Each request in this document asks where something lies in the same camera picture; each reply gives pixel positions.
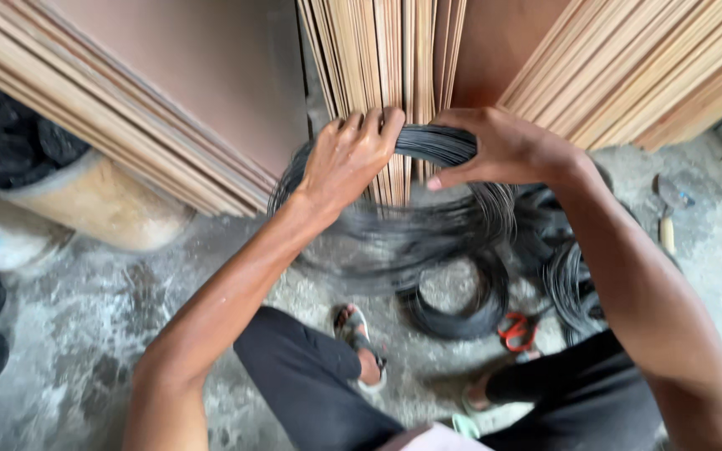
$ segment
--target leg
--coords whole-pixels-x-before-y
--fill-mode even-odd
[[[347,384],[361,375],[347,343],[283,312],[261,307],[234,350],[299,449],[375,449],[404,430]]]
[[[486,394],[495,403],[536,403],[481,439],[497,451],[650,449],[662,424],[648,384],[611,331],[493,375]]]

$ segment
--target hand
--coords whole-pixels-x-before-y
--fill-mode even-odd
[[[478,138],[478,154],[437,173],[427,182],[429,190],[469,181],[550,184],[589,160],[582,149],[566,140],[495,108],[444,110],[432,124],[472,133]]]
[[[344,125],[331,121],[319,133],[295,193],[337,218],[389,162],[404,123],[399,108],[372,108],[366,118],[354,112]]]

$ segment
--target person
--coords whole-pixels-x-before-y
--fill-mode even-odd
[[[207,449],[202,387],[233,345],[300,449],[641,449],[661,415],[674,446],[722,450],[722,342],[698,295],[610,194],[582,149],[495,108],[438,115],[436,124],[476,135],[478,152],[439,172],[428,188],[475,180],[546,183],[567,213],[611,327],[564,352],[489,375],[465,395],[473,410],[520,400],[535,403],[531,413],[480,441],[441,426],[406,431],[347,383],[374,389],[385,375],[355,306],[337,318],[347,342],[261,307],[297,254],[385,167],[403,123],[400,110],[372,109],[319,133],[290,199],[136,364],[124,449]]]

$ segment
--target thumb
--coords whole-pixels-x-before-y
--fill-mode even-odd
[[[426,187],[431,191],[436,191],[476,180],[476,169],[478,169],[477,157],[463,165],[442,169],[427,181]]]

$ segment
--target wooden handle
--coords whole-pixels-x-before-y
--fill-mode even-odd
[[[673,239],[673,220],[670,217],[662,218],[659,221],[659,241],[662,241],[662,247],[670,252],[670,255],[676,255],[676,243]]]

